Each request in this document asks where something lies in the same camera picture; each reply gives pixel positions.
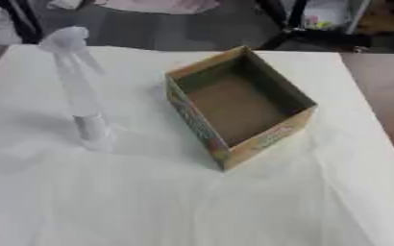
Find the wooden table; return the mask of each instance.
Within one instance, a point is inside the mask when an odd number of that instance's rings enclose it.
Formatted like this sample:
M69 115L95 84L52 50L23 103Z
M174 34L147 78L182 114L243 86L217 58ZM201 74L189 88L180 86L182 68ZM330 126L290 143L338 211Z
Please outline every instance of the wooden table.
M0 57L6 50L0 46ZM343 54L342 59L394 144L394 55Z

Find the white paper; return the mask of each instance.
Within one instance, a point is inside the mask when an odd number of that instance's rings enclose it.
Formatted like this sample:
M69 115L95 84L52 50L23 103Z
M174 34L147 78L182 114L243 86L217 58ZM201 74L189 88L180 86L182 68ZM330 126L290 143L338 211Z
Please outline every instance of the white paper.
M14 46L0 60L0 245L394 246L394 148L338 55L259 52L318 111L221 173L163 79L214 53L91 53L117 155L79 147L48 54Z

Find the cardboard box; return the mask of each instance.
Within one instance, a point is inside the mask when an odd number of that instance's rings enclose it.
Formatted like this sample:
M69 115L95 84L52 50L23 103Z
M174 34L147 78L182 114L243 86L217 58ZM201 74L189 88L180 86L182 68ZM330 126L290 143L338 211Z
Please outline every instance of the cardboard box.
M223 169L302 129L316 107L247 47L166 77L168 100Z

